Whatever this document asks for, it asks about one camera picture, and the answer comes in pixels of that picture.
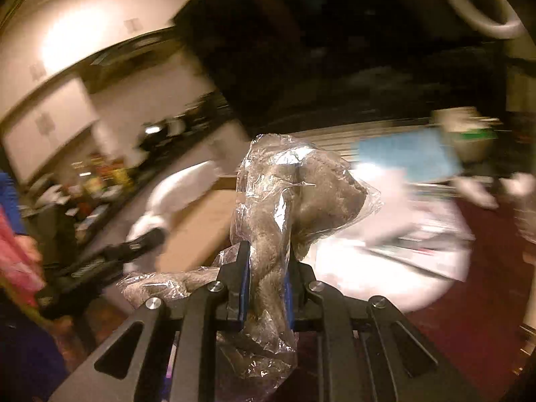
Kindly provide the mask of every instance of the clear plastic wrap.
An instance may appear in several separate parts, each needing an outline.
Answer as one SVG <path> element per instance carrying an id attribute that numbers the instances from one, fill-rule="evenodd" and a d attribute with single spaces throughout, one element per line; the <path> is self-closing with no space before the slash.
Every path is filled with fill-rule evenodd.
<path id="1" fill-rule="evenodd" d="M 198 287 L 214 281 L 219 267 L 200 267 L 195 271 L 179 273 L 130 273 L 117 283 L 123 296 L 134 307 L 157 296 L 166 303 L 187 297 Z"/>
<path id="2" fill-rule="evenodd" d="M 379 192 L 349 170 L 350 164 L 337 154 L 288 135 L 261 135 L 251 143 L 237 176 L 230 229 L 233 246 L 214 261 L 214 266 L 230 263 L 240 241 L 251 244 L 245 327 L 239 333 L 218 334 L 220 354 L 242 385 L 232 395 L 225 388 L 217 390 L 218 400 L 266 399 L 296 366 L 296 337 L 285 309 L 291 246 L 302 259 L 314 241 L 381 207 Z M 169 302 L 187 296 L 192 291 L 187 284 L 212 281 L 216 271 L 213 267 L 184 274 L 136 275 L 121 281 L 120 287 L 134 305 L 152 295 Z"/>
<path id="3" fill-rule="evenodd" d="M 536 177 L 515 173 L 510 179 L 500 179 L 514 203 L 514 216 L 520 235 L 536 244 Z"/>

